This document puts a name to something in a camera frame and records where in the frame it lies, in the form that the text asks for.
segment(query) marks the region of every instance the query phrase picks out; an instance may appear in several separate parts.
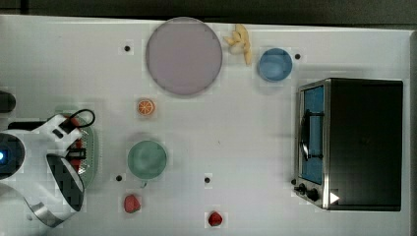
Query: oven knob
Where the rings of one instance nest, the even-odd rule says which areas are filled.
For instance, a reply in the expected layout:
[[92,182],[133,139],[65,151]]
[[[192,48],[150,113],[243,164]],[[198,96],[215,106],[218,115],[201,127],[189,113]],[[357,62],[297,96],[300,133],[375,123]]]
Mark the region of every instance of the oven knob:
[[307,191],[307,198],[315,202],[319,199],[319,193],[316,189],[309,190]]
[[305,195],[307,188],[304,184],[300,184],[298,187],[294,187],[294,190],[300,193],[301,195]]

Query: metal oven side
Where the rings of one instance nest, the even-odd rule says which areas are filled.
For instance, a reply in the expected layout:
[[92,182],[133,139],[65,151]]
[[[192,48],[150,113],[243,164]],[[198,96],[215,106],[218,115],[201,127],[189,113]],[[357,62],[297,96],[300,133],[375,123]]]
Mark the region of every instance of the metal oven side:
[[[302,87],[298,88],[297,91],[297,100],[296,100],[296,138],[295,138],[295,161],[294,161],[294,174],[295,174],[295,180],[296,182],[293,183],[296,186],[299,186],[300,184],[304,184],[308,190],[311,190],[315,188],[319,193],[319,199],[317,201],[312,201],[309,198],[307,198],[306,195],[301,195],[299,192],[296,191],[297,196],[300,198],[310,202],[313,205],[316,205],[317,207],[328,209],[329,205],[329,190],[328,190],[328,173],[329,173],[329,134],[330,134],[330,89],[331,89],[331,79],[318,81],[312,84],[308,84]],[[325,116],[323,121],[323,183],[322,185],[313,183],[311,181],[305,180],[301,177],[301,169],[302,169],[302,161],[300,161],[300,158],[303,158],[301,149],[299,146],[300,143],[300,137],[301,137],[301,122],[303,118],[303,110],[304,110],[304,90],[306,89],[312,89],[316,87],[323,86],[325,89]]]

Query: green bowl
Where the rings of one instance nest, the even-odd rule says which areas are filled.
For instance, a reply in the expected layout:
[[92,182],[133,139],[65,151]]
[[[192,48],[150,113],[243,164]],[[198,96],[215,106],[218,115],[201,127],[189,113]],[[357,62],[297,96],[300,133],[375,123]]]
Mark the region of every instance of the green bowl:
[[166,157],[163,146],[154,141],[142,141],[130,149],[128,166],[136,177],[145,182],[145,186],[147,180],[156,178],[163,172]]

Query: black cable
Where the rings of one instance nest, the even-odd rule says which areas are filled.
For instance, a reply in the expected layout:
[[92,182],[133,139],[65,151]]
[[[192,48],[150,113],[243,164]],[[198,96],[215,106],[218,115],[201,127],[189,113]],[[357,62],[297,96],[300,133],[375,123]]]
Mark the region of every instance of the black cable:
[[74,118],[74,117],[76,117],[78,114],[80,114],[80,113],[82,113],[82,112],[85,112],[85,111],[89,112],[89,113],[92,115],[92,119],[91,119],[91,121],[90,121],[88,124],[85,124],[85,125],[75,126],[76,128],[85,128],[85,127],[88,127],[88,126],[90,126],[90,125],[92,125],[92,124],[94,123],[94,121],[95,121],[95,114],[94,114],[94,112],[93,112],[92,110],[90,110],[90,109],[82,109],[82,110],[79,110],[79,111],[75,112],[74,114],[72,114],[72,115],[68,118],[68,120],[69,120],[69,121],[71,121],[71,119],[73,119],[73,118]]

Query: oven window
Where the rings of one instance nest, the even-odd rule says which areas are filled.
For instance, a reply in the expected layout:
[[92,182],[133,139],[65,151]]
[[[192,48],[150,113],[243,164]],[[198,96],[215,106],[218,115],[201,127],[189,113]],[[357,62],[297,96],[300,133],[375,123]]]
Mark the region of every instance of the oven window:
[[323,176],[323,116],[325,112],[324,87],[304,90],[302,110],[301,177],[322,184]]

